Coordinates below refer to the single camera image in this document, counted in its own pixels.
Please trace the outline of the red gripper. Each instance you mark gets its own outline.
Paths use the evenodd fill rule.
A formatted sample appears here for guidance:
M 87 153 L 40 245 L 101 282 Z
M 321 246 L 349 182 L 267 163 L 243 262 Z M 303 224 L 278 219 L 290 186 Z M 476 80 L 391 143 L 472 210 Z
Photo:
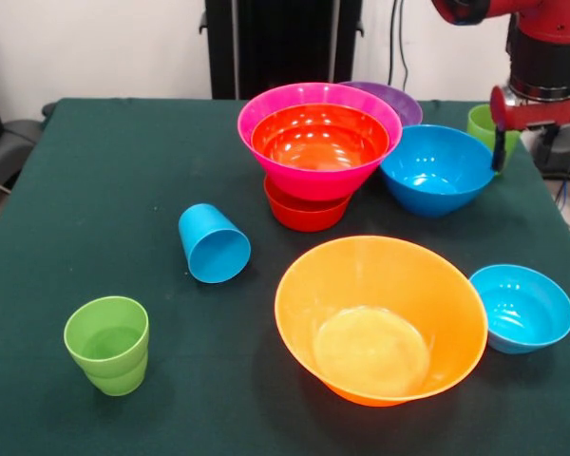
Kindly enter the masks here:
M 505 131 L 570 124 L 570 99 L 531 101 L 519 97 L 507 85 L 496 85 L 490 94 L 490 112 L 495 123 L 491 169 L 501 172 L 506 158 Z

